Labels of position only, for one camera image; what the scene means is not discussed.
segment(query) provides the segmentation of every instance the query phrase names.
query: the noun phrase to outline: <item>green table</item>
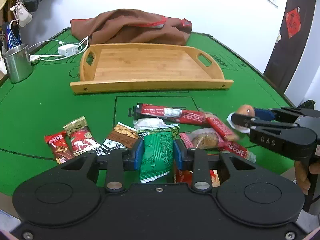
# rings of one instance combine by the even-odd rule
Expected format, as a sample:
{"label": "green table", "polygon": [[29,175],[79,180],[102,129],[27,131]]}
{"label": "green table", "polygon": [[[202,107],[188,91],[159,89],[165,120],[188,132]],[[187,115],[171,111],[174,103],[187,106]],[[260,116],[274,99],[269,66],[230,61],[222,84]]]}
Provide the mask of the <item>green table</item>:
{"label": "green table", "polygon": [[[56,39],[77,42],[70,30]],[[56,54],[57,42],[43,46],[38,54]],[[63,130],[70,121],[85,116],[93,136],[101,143],[117,122],[133,126],[128,109],[138,102],[169,107],[211,111],[222,119],[242,104],[259,108],[288,106],[252,67],[211,37],[192,33],[187,46],[201,49],[220,65],[225,78],[233,79],[229,90],[170,90],[74,95],[69,83],[79,81],[81,55],[38,63],[26,80],[0,87],[0,192],[12,195],[23,181],[57,165],[44,136]],[[199,127],[180,125],[180,131]],[[257,156],[257,164],[278,174],[293,166],[293,161],[249,141],[241,134],[240,144]],[[105,172],[100,171],[98,185]],[[137,172],[126,172],[127,183],[138,179]]]}

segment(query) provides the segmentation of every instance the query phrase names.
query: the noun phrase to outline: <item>orange round object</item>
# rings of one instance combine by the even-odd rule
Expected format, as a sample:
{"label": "orange round object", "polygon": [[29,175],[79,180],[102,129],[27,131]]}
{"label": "orange round object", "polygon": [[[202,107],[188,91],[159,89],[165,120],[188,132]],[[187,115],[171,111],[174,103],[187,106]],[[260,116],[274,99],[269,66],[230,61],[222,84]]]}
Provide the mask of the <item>orange round object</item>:
{"label": "orange round object", "polygon": [[237,114],[244,114],[248,116],[255,116],[254,109],[250,105],[242,105],[239,107],[239,109],[236,111]]}

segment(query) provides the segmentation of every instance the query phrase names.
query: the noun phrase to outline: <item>tray handle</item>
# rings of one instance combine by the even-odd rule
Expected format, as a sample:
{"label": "tray handle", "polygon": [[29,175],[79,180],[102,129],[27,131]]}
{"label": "tray handle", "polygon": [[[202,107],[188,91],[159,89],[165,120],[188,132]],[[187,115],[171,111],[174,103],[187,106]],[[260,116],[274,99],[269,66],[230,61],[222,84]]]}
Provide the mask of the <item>tray handle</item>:
{"label": "tray handle", "polygon": [[[82,55],[79,67],[79,74],[81,81],[92,81],[97,68],[97,53],[95,52],[95,47],[90,46]],[[91,66],[87,63],[87,57],[91,54],[93,56],[93,61]]]}
{"label": "tray handle", "polygon": [[[211,57],[208,53],[200,50],[195,49],[193,53],[193,60],[195,60],[198,65],[213,79],[224,79],[224,74],[219,67],[218,63]],[[209,66],[206,66],[199,60],[199,57],[203,56],[205,57],[211,64]]]}

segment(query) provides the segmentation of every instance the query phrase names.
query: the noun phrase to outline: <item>white wall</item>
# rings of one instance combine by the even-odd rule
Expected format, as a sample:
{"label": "white wall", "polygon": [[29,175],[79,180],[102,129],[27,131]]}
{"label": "white wall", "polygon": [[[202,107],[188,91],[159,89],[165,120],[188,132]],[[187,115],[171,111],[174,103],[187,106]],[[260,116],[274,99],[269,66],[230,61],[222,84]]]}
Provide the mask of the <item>white wall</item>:
{"label": "white wall", "polygon": [[316,0],[309,37],[298,67],[285,95],[298,106],[301,102],[313,99],[318,101],[320,110],[320,0]]}
{"label": "white wall", "polygon": [[193,31],[212,35],[263,73],[285,5],[286,0],[278,0],[278,8],[267,0],[42,0],[21,32],[23,42],[32,45],[70,26],[73,18],[117,8],[141,9],[192,21]]}

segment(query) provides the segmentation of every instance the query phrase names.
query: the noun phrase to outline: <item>dark brown door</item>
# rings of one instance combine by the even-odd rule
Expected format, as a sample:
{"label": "dark brown door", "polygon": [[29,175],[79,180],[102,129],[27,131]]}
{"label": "dark brown door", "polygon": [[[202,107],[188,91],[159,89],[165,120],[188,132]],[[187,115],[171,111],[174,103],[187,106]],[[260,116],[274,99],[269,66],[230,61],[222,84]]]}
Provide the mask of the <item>dark brown door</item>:
{"label": "dark brown door", "polygon": [[[264,75],[280,92],[285,92],[299,64],[309,36],[315,5],[316,0],[287,0],[280,28],[281,40],[275,44],[264,71]],[[289,38],[289,30],[293,34],[298,28],[296,12],[292,12],[295,8],[300,14],[301,28]]]}

